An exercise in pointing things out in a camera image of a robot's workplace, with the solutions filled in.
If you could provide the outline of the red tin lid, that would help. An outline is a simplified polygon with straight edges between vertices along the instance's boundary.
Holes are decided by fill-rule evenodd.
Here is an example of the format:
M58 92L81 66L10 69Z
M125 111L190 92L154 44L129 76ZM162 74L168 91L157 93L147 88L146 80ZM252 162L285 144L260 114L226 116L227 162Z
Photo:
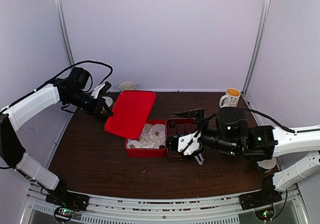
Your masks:
M108 117L104 130L127 139L136 139L150 115L156 100L153 91L123 91L112 109L113 115Z

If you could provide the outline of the red chocolate tray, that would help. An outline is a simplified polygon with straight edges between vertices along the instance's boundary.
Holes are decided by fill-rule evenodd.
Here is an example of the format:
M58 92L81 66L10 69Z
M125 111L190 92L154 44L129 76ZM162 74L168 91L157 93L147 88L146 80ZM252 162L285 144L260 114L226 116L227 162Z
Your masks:
M167 154L171 158L182 159L178 151L169 148L169 138L172 136L187 135L196 130L195 119L190 118L171 118L165 122Z

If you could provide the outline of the red tin box base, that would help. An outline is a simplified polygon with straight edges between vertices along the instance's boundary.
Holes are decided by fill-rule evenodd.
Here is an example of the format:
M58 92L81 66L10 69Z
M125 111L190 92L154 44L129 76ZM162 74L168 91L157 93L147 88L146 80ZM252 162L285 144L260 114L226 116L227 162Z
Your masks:
M164 124L166 130L166 121L162 119L153 119L147 120L146 124ZM162 158L167 154L166 142L164 149L127 149L126 144L127 140L125 139L125 150L128 157L133 158Z

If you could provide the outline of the metal serving tongs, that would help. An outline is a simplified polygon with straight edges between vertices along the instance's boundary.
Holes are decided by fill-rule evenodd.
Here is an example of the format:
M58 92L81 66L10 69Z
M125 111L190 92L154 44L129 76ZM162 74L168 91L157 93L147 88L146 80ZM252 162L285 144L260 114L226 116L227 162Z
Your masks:
M178 123L175 125L175 134L176 135L187 135L195 131L194 123Z

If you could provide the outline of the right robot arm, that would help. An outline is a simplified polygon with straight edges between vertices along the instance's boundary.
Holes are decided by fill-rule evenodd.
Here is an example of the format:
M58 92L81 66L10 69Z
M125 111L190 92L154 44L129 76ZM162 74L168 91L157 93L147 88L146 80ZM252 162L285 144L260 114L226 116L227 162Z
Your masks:
M270 119L274 125L250 128L249 112ZM261 190L256 194L256 200L261 205L268 204L276 192L284 192L320 169L319 126L291 129L262 112L235 107L223 107L208 117L204 117L202 109L176 113L176 116L195 118L196 128L187 135L167 137L166 147L182 156L194 156L199 164L203 163L203 149L256 162L270 161L291 153L309 152L289 168L263 180Z

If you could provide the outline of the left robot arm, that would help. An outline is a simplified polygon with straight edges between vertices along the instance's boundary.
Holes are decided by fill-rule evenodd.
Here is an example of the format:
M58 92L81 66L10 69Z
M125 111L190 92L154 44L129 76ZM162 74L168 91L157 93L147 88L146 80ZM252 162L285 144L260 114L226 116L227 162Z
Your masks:
M63 108L71 105L89 115L98 116L105 111L111 116L113 112L103 96L112 85L103 80L92 91L87 91L87 82L91 78L85 69L73 68L68 77L53 77L0 110L0 157L6 169L14 169L53 191L53 199L61 206L72 202L71 193L58 187L60 178L28 153L18 133L25 125L32 124L36 116L59 103Z

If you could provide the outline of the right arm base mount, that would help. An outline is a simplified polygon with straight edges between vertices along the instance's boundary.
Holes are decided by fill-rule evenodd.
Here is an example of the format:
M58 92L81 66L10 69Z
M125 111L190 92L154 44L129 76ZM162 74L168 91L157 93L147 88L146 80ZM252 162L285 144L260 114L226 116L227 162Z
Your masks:
M282 195L279 192L264 193L261 191L242 194L239 202L243 210L255 209L272 203L280 202Z

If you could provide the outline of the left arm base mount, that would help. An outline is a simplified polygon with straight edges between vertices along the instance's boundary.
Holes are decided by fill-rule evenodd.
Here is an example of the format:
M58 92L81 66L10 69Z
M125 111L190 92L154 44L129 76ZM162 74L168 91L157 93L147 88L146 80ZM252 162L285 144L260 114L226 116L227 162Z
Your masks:
M89 200L90 198L88 195L72 192L66 192L62 194L50 193L45 198L47 203L51 203L56 206L62 206L74 211L86 211Z

